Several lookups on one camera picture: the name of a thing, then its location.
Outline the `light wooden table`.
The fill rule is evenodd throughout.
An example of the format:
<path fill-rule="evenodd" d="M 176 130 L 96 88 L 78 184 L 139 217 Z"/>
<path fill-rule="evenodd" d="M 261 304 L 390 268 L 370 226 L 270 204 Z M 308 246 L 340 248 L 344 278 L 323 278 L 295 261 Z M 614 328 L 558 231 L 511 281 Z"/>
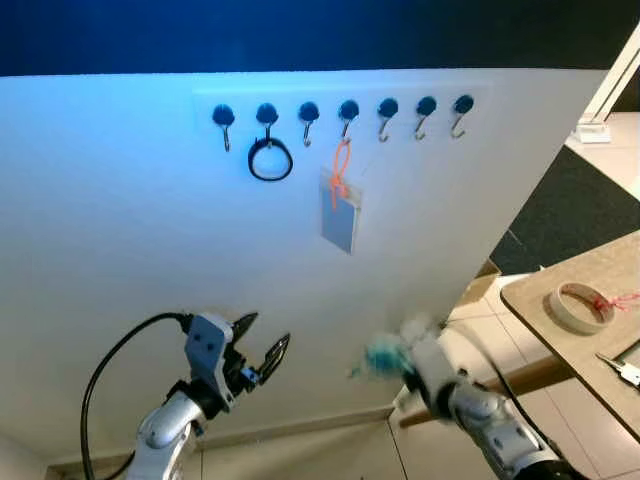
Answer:
<path fill-rule="evenodd" d="M 549 349 L 548 357 L 566 362 L 576 379 L 604 404 L 632 438 L 639 440 L 639 392 L 623 383 L 611 367 L 595 356 L 595 353 L 620 355 L 640 340 L 639 305 L 627 302 L 625 310 L 618 311 L 613 324 L 602 333 L 567 332 L 552 319 L 547 306 L 548 294 L 564 282 L 594 285 L 611 298 L 639 292 L 639 230 L 526 276 L 500 291 L 508 310 Z"/>

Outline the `silver keys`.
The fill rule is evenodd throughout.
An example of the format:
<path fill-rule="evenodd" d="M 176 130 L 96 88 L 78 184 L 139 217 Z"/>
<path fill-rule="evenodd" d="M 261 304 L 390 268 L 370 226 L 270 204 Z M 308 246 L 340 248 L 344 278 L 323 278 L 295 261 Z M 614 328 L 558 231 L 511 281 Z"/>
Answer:
<path fill-rule="evenodd" d="M 631 364 L 627 364 L 625 361 L 614 360 L 612 357 L 608 357 L 603 355 L 603 353 L 595 353 L 595 356 L 599 358 L 600 361 L 603 361 L 604 364 L 607 364 L 611 369 L 617 372 L 620 379 L 623 383 L 627 385 L 631 385 L 632 388 L 636 390 L 640 387 L 640 370 L 639 367 L 636 367 Z"/>

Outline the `brown cardboard box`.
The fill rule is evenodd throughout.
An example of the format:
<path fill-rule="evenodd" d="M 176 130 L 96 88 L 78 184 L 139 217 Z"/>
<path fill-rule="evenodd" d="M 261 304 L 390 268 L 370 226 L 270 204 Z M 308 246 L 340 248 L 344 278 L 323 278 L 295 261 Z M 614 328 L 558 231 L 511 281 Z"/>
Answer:
<path fill-rule="evenodd" d="M 458 298 L 458 301 L 454 306 L 457 308 L 465 307 L 472 305 L 472 303 L 483 301 L 486 292 L 492 288 L 492 285 L 499 276 L 502 276 L 502 270 L 500 270 L 492 260 L 486 259 L 484 265 L 481 265 L 481 268 L 477 271 L 475 278 L 467 284 L 465 291 L 463 291 L 462 296 Z"/>

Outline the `dark grey floor rug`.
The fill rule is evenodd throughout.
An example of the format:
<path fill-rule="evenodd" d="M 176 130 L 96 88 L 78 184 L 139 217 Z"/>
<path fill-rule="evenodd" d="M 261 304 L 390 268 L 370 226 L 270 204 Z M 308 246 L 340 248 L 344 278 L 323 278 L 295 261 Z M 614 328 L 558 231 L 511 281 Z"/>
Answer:
<path fill-rule="evenodd" d="M 564 146 L 489 260 L 504 274 L 535 273 L 639 228 L 639 200 Z"/>

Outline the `teal pompom keychain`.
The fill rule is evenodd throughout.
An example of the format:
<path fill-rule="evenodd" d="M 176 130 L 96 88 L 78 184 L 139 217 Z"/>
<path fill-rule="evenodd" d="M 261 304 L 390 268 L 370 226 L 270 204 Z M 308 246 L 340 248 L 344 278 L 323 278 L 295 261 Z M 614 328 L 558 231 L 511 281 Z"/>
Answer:
<path fill-rule="evenodd" d="M 376 334 L 349 370 L 348 378 L 402 378 L 413 371 L 406 343 L 398 335 Z"/>

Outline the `round wooden table leg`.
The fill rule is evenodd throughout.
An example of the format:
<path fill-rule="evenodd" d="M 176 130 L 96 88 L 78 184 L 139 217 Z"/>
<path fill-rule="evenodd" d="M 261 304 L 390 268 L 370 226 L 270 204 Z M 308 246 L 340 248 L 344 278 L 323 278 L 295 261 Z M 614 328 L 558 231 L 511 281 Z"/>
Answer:
<path fill-rule="evenodd" d="M 554 384 L 575 378 L 575 372 L 571 367 L 566 362 L 554 357 L 540 358 L 530 365 L 506 374 L 506 380 L 515 392 L 515 396 L 524 396 L 524 394 L 535 392 L 535 390 L 552 387 Z M 397 425 L 398 428 L 406 429 L 433 420 L 435 420 L 433 413 L 428 410 L 419 410 L 407 413 L 397 421 Z"/>

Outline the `white floor stand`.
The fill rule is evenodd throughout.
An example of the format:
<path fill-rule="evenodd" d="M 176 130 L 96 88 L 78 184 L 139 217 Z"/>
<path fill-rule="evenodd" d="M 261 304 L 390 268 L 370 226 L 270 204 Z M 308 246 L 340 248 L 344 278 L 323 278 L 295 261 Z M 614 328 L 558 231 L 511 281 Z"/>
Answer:
<path fill-rule="evenodd" d="M 584 145 L 603 145 L 612 141 L 611 128 L 607 125 L 613 106 L 617 104 L 626 86 L 635 77 L 640 67 L 640 24 L 636 24 L 634 31 L 628 36 L 620 55 L 608 70 L 607 74 L 596 88 L 596 91 L 579 122 L 573 128 L 572 137 Z"/>

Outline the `black knob metal hook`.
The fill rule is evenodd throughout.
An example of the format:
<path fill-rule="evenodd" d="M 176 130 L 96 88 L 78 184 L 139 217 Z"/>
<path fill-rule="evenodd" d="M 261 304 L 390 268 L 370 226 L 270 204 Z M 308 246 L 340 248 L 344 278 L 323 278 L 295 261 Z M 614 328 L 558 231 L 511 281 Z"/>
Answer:
<path fill-rule="evenodd" d="M 255 120 L 262 127 L 262 138 L 270 138 L 271 129 L 279 120 L 278 110 L 271 102 L 262 102 L 256 110 Z"/>
<path fill-rule="evenodd" d="M 340 104 L 338 116 L 340 119 L 340 140 L 349 141 L 349 127 L 360 115 L 360 106 L 355 100 L 348 99 Z"/>
<path fill-rule="evenodd" d="M 380 120 L 379 128 L 378 128 L 378 141 L 380 143 L 385 143 L 389 141 L 390 134 L 388 133 L 388 128 L 390 122 L 394 118 L 399 111 L 399 104 L 396 99 L 393 97 L 387 97 L 387 99 L 383 99 L 380 101 L 378 106 L 378 116 Z"/>
<path fill-rule="evenodd" d="M 219 104 L 212 109 L 211 120 L 220 129 L 224 150 L 230 152 L 230 127 L 236 123 L 236 114 L 229 105 Z"/>
<path fill-rule="evenodd" d="M 462 127 L 463 119 L 467 114 L 470 114 L 475 108 L 475 97 L 470 93 L 463 93 L 458 96 L 457 100 L 453 102 L 453 123 L 451 125 L 451 138 L 452 140 L 460 140 L 463 136 L 466 136 L 466 129 Z"/>
<path fill-rule="evenodd" d="M 422 141 L 426 137 L 425 125 L 428 118 L 436 110 L 438 102 L 434 96 L 422 96 L 415 106 L 416 125 L 413 128 L 413 138 L 416 141 Z"/>
<path fill-rule="evenodd" d="M 297 118 L 300 119 L 300 123 L 302 124 L 302 141 L 303 146 L 310 147 L 311 146 L 311 138 L 310 131 L 312 125 L 319 119 L 319 108 L 317 108 L 316 102 L 307 101 L 303 102 L 300 106 L 300 109 L 297 111 Z"/>

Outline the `beige masking tape roll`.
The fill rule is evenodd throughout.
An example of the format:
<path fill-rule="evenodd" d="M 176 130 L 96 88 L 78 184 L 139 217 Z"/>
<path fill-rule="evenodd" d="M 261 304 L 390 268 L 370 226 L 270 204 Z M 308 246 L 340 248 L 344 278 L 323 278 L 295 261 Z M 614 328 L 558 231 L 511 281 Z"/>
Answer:
<path fill-rule="evenodd" d="M 590 314 L 580 316 L 570 310 L 567 297 L 576 298 L 589 307 Z M 614 306 L 599 289 L 593 285 L 577 282 L 559 284 L 547 297 L 554 320 L 568 332 L 575 334 L 595 335 L 603 332 L 614 321 Z"/>

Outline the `white wall hook rail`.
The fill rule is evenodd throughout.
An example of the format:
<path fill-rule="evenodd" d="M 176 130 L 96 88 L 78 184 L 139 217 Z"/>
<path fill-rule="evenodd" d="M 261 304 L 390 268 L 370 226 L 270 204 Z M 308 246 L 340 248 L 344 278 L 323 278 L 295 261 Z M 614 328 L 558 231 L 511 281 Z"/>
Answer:
<path fill-rule="evenodd" d="M 475 105 L 468 119 L 481 115 L 480 101 L 493 91 L 489 83 L 428 83 L 428 84 L 372 84 L 357 87 L 343 84 L 323 84 L 319 87 L 287 88 L 283 84 L 243 88 L 201 88 L 191 90 L 188 96 L 187 116 L 193 127 L 205 128 L 218 133 L 218 125 L 212 120 L 216 106 L 227 105 L 233 111 L 232 132 L 260 133 L 261 125 L 256 120 L 259 106 L 269 102 L 276 109 L 278 123 L 275 131 L 300 134 L 302 122 L 298 110 L 305 102 L 314 102 L 320 110 L 320 119 L 315 122 L 321 131 L 335 133 L 340 128 L 339 110 L 344 101 L 352 100 L 358 104 L 358 115 L 353 128 L 374 132 L 381 124 L 378 108 L 384 99 L 398 102 L 398 113 L 390 119 L 388 131 L 394 138 L 410 133 L 417 125 L 419 114 L 416 106 L 422 97 L 430 96 L 436 100 L 436 110 L 426 120 L 428 133 L 439 131 L 439 124 L 452 122 L 453 102 L 457 97 L 470 95 Z"/>

